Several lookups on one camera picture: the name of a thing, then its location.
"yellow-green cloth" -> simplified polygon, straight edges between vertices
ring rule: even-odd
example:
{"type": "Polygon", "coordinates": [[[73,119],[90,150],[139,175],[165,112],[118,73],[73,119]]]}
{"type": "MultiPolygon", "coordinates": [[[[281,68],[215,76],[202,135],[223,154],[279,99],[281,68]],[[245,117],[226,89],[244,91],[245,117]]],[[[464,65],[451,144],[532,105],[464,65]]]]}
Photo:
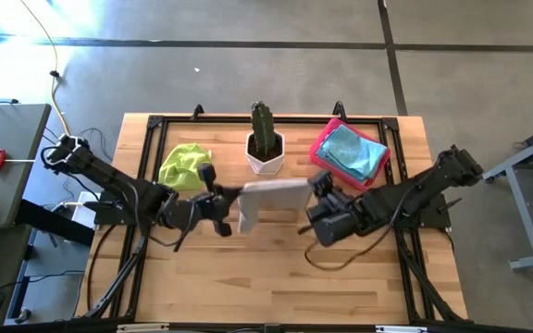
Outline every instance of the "yellow-green cloth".
{"type": "Polygon", "coordinates": [[[179,144],[160,167],[157,181],[176,191],[199,190],[204,185],[198,174],[202,163],[211,163],[209,153],[196,143],[179,144]]]}

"red tray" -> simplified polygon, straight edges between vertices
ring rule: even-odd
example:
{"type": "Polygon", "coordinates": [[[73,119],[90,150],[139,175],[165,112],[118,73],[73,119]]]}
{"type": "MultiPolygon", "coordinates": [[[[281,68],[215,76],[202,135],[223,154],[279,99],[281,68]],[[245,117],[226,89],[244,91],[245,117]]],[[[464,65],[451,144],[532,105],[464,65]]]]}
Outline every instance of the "red tray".
{"type": "Polygon", "coordinates": [[[374,178],[368,179],[365,183],[359,182],[358,180],[356,180],[353,177],[349,176],[344,171],[341,171],[341,170],[337,169],[335,166],[333,166],[329,162],[321,159],[316,154],[317,150],[320,148],[320,145],[322,145],[322,142],[326,139],[326,137],[333,130],[337,129],[340,125],[346,126],[347,128],[351,129],[355,134],[359,135],[360,137],[362,137],[362,138],[364,138],[366,140],[370,140],[371,142],[379,143],[379,142],[371,139],[370,137],[366,136],[364,133],[362,133],[361,131],[359,131],[355,127],[344,123],[342,120],[340,120],[338,118],[333,118],[333,119],[331,119],[328,122],[328,124],[324,128],[324,130],[322,130],[320,135],[317,137],[316,141],[314,143],[312,143],[312,146],[310,147],[310,160],[315,165],[317,165],[319,167],[322,167],[322,168],[325,168],[326,170],[332,171],[332,174],[334,176],[342,179],[344,182],[346,182],[347,184],[351,185],[355,189],[357,189],[359,191],[365,191],[365,190],[367,190],[367,188],[369,188],[371,186],[371,184],[373,184],[374,179],[378,176],[378,174],[381,171],[381,169],[384,168],[384,166],[386,165],[386,163],[390,159],[390,149],[387,149],[386,153],[381,157],[381,160],[379,161],[379,164],[378,164],[378,169],[376,170],[376,173],[374,174],[374,178]]]}

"red screwdriver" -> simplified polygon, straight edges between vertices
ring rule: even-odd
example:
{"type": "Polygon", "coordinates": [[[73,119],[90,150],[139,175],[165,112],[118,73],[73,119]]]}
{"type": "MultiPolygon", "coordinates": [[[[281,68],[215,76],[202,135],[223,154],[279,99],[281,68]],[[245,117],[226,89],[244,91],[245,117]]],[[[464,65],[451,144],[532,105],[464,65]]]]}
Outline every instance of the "red screwdriver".
{"type": "Polygon", "coordinates": [[[6,162],[16,162],[16,163],[33,163],[34,160],[8,160],[6,159],[6,150],[0,149],[0,170],[6,162]]]}

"blue towel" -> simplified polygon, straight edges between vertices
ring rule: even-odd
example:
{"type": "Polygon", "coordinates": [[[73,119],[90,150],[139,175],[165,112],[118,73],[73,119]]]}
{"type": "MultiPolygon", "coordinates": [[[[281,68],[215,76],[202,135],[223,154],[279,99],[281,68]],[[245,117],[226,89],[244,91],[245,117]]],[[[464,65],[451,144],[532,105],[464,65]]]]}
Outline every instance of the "blue towel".
{"type": "Polygon", "coordinates": [[[387,149],[383,144],[364,139],[340,125],[322,142],[316,154],[353,179],[365,182],[375,176],[387,149]]]}

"desk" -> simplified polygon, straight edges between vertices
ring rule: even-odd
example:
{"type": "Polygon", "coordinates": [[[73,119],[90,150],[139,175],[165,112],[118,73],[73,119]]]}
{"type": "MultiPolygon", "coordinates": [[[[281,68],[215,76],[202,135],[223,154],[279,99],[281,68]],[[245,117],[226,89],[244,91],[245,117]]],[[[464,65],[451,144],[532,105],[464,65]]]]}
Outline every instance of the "desk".
{"type": "MultiPolygon", "coordinates": [[[[0,149],[6,149],[8,158],[36,156],[50,110],[50,105],[0,105],[0,149]]],[[[31,228],[12,225],[31,168],[32,163],[9,163],[0,171],[0,286],[23,277],[21,272],[19,277],[19,271],[31,228]]],[[[0,306],[0,325],[4,323],[14,290],[13,287],[2,290],[6,297],[0,306]]]]}
{"type": "MultiPolygon", "coordinates": [[[[118,137],[113,165],[132,177],[137,175],[148,117],[149,114],[125,115],[118,137]]],[[[421,117],[398,119],[408,174],[414,175],[432,165],[423,120],[421,117]]],[[[258,177],[248,165],[243,146],[250,124],[170,124],[164,156],[179,143],[197,142],[213,152],[217,182],[223,185],[241,185],[257,179],[311,177],[319,168],[309,162],[307,152],[323,127],[321,124],[276,124],[276,129],[285,135],[286,140],[285,162],[276,176],[258,177]]],[[[376,129],[367,125],[358,128],[373,139],[378,138],[376,129]]],[[[158,137],[155,135],[152,139],[152,147],[156,147],[158,137]]],[[[389,140],[393,150],[393,142],[391,138],[389,140]]],[[[151,152],[145,175],[147,179],[152,176],[155,148],[151,152]]],[[[394,152],[391,162],[396,164],[394,152]]],[[[385,179],[380,177],[374,186],[384,183],[385,179]]],[[[343,188],[355,194],[346,186],[343,188]]],[[[191,194],[184,192],[181,197],[191,194]]],[[[227,219],[234,230],[237,229],[238,214],[238,208],[234,205],[227,219]]],[[[305,224],[307,219],[304,212],[266,211],[261,212],[261,221],[250,235],[234,233],[230,238],[222,239],[215,234],[211,223],[201,223],[178,253],[150,243],[136,321],[288,324],[408,322],[393,237],[387,237],[375,250],[344,270],[324,272],[304,260],[304,249],[314,238],[310,233],[297,235],[297,228],[305,224]]],[[[96,232],[93,249],[102,232],[96,232]]],[[[166,228],[154,228],[152,232],[164,240],[176,239],[179,234],[166,228]]],[[[125,228],[116,227],[101,247],[92,272],[93,302],[105,292],[117,273],[124,234],[125,228]]],[[[420,234],[430,280],[453,310],[466,317],[449,241],[437,230],[422,229],[420,234]]],[[[351,237],[332,248],[314,251],[313,257],[320,263],[341,263],[353,251],[364,249],[377,236],[378,233],[365,238],[351,237]]],[[[417,309],[422,313],[420,289],[417,283],[414,282],[414,285],[417,309]]],[[[86,311],[85,289],[84,283],[77,315],[86,311]]],[[[128,280],[123,293],[123,306],[128,303],[129,294],[128,280]]]]}

